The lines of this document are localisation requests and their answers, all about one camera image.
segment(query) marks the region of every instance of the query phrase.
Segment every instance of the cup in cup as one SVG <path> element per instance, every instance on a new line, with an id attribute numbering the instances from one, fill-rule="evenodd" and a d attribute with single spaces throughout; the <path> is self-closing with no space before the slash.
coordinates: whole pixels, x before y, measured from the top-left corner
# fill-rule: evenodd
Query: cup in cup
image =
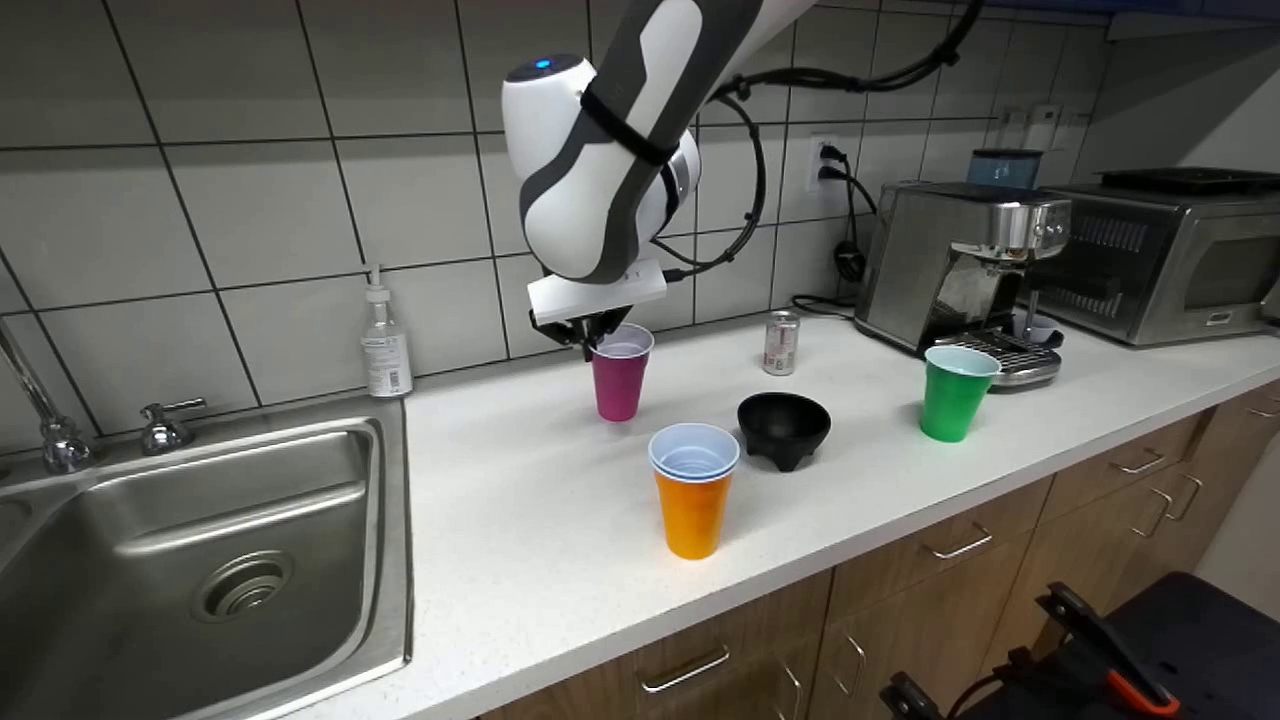
<path id="1" fill-rule="evenodd" d="M 599 420 L 622 425 L 634 416 L 646 350 L 653 331 L 642 324 L 621 324 L 590 349 Z"/>
<path id="2" fill-rule="evenodd" d="M 667 547 L 705 558 L 718 544 L 741 444 L 716 425 L 667 425 L 646 438 Z"/>
<path id="3" fill-rule="evenodd" d="M 965 343 L 937 343 L 925 350 L 925 363 L 918 432 L 959 444 L 991 379 L 1000 376 L 1000 359 Z"/>

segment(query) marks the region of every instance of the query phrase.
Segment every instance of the espresso machine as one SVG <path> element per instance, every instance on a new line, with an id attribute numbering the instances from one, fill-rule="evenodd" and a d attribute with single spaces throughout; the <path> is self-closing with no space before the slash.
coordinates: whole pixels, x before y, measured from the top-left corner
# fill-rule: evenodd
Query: espresso machine
<path id="1" fill-rule="evenodd" d="M 1035 389 L 1058 366 L 1035 331 L 1033 266 L 1063 251 L 1070 198 L 1018 188 L 899 184 L 854 286 L 854 324 L 905 350 L 969 343 L 991 350 L 991 389 Z"/>

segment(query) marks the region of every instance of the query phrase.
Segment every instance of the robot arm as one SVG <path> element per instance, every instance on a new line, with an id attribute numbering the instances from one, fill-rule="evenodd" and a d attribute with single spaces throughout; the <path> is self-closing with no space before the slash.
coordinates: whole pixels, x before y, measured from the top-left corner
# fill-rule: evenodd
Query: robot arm
<path id="1" fill-rule="evenodd" d="M 663 270 L 634 257 L 694 184 L 691 116 L 812 3 L 634 0 L 599 73 L 580 55 L 541 55 L 505 78 L 520 225 L 549 270 L 529 286 L 534 324 L 615 324 L 663 293 Z"/>

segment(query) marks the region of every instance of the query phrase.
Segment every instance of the stainless steel sink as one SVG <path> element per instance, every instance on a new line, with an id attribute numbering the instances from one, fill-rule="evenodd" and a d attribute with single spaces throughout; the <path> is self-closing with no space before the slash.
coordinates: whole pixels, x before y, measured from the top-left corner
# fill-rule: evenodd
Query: stainless steel sink
<path id="1" fill-rule="evenodd" d="M 407 654 L 398 402 L 0 485 L 0 716 L 284 716 Z"/>

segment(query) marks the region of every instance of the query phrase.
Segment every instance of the white countertop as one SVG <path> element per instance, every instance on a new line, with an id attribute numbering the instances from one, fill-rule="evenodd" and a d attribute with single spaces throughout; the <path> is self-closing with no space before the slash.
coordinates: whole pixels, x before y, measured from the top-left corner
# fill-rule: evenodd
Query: white countertop
<path id="1" fill-rule="evenodd" d="M 965 444 L 937 444 L 917 432 L 918 359 L 843 321 L 802 321 L 794 376 L 765 376 L 760 349 L 760 321 L 658 334 L 621 429 L 572 357 L 425 385 L 410 664 L 299 716 L 499 706 L 1280 376 L 1274 334 L 1127 350 L 1069 331 L 1052 389 L 988 397 Z M 789 477 L 745 461 L 716 555 L 674 558 L 642 438 L 674 420 L 734 429 L 765 389 L 818 399 L 830 437 Z"/>

